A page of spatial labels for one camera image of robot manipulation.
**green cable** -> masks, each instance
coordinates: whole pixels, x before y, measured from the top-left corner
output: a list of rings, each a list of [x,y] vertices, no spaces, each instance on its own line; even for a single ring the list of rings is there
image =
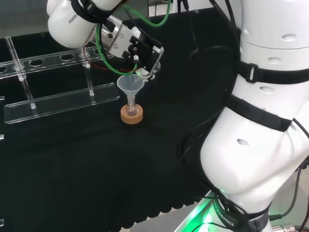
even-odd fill
[[[98,52],[102,58],[102,61],[105,63],[105,65],[110,69],[112,70],[114,73],[118,74],[118,75],[122,75],[122,76],[129,76],[131,74],[133,74],[136,69],[137,69],[137,64],[134,66],[133,70],[131,72],[120,72],[116,69],[114,69],[108,62],[107,60],[105,59],[104,55],[102,54],[102,51],[101,51],[101,48],[100,48],[100,43],[99,43],[99,24],[97,25],[97,29],[96,29],[96,43],[97,43],[97,49],[98,49]]]
[[[168,10],[166,12],[166,15],[164,17],[164,19],[162,20],[161,23],[158,23],[158,24],[155,24],[155,23],[152,23],[150,22],[147,18],[145,18],[140,12],[138,12],[137,10],[129,7],[129,6],[126,6],[126,5],[122,5],[123,7],[125,7],[126,9],[130,10],[133,14],[135,14],[136,16],[138,16],[141,20],[143,20],[145,23],[147,23],[149,26],[152,26],[154,28],[158,28],[160,26],[162,26],[163,24],[165,24],[166,20],[168,19],[169,17],[169,10],[170,10],[170,3],[171,3],[171,0],[169,0],[168,2]]]

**black tablecloth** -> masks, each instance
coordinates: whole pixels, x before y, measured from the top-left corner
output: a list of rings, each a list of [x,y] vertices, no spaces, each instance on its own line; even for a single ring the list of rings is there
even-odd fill
[[[234,46],[213,9],[193,18],[200,49]],[[137,95],[144,109],[139,125],[121,121],[119,110],[126,102],[121,94],[111,108],[87,108],[91,117],[77,110],[70,117],[60,115],[65,119],[57,118],[57,123],[45,119],[38,128],[32,122],[6,128],[10,136],[0,145],[0,217],[10,222],[12,232],[116,232],[192,204],[198,200],[195,194],[207,191],[179,166],[176,149],[184,135],[223,104],[225,89],[235,77],[232,56],[211,50],[192,62],[189,53],[196,45],[187,13],[171,15],[161,28],[139,24],[165,48],[162,71]],[[21,58],[63,49],[48,33],[13,41]],[[0,47],[1,61],[9,60],[4,40]],[[28,82],[37,98],[86,87],[83,74],[82,67],[71,66],[30,74]],[[94,69],[92,74],[94,85],[118,77]],[[0,95],[6,103],[25,100],[16,77],[0,80]],[[188,158],[200,169],[198,145],[194,147]]]

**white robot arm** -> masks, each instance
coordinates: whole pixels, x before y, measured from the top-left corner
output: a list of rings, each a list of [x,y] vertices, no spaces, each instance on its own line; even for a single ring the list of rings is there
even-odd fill
[[[112,13],[125,0],[48,0],[48,28],[51,36],[68,48],[85,46],[94,36],[94,27],[102,23],[102,43],[112,55],[142,67],[136,73],[144,80],[154,78],[164,48],[147,40],[133,27],[129,29]]]
[[[66,47],[84,46],[98,22],[81,16],[79,11],[91,11],[95,6],[107,12],[103,12],[104,47],[111,54],[128,59],[133,55],[134,44],[143,38],[137,28],[129,29],[108,14],[122,2],[49,0],[49,31]],[[261,225],[253,232],[271,232],[268,207],[278,189],[309,154],[308,138],[292,122],[296,117],[309,130],[309,1],[241,2],[240,63],[245,71],[239,73],[230,103],[206,138],[200,157],[207,178],[225,199],[252,215],[251,222]],[[155,45],[151,49],[156,59],[142,66],[141,76],[151,75],[164,51]],[[226,202],[214,204],[212,222],[234,226],[229,210]],[[208,226],[205,231],[226,230],[212,230],[213,227]]]

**metal connector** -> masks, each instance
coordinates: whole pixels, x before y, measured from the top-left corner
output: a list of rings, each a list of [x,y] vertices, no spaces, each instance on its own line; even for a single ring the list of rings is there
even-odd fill
[[[274,226],[272,227],[272,231],[274,232],[296,232],[295,227],[292,224]]]

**black strap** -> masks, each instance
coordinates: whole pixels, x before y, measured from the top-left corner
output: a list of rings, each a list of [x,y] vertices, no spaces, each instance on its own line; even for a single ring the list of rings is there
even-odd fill
[[[101,10],[93,3],[92,0],[81,0],[82,5],[79,3],[79,0],[71,0],[71,5],[76,14],[82,17],[84,20],[91,23],[105,23],[106,19],[126,1],[127,0],[122,0],[111,11]]]
[[[256,64],[247,64],[242,61],[238,65],[238,74],[249,83],[263,82],[269,84],[292,85],[309,81],[309,69],[298,71],[276,71],[260,69]]]
[[[254,218],[257,218],[259,216],[262,216],[264,214],[267,214],[268,216],[268,210],[270,208],[270,205],[263,211],[258,212],[258,213],[253,213],[253,214],[242,214],[239,210],[231,210],[227,208],[222,208],[220,205],[219,199],[214,199],[213,200],[213,207],[214,210],[220,219],[220,221],[227,226],[228,228],[234,228],[234,229],[240,229],[239,226],[243,226],[244,222],[248,222],[249,220],[252,220]]]
[[[273,115],[234,95],[227,100],[226,106],[240,116],[273,130],[285,132],[292,123],[291,120]]]

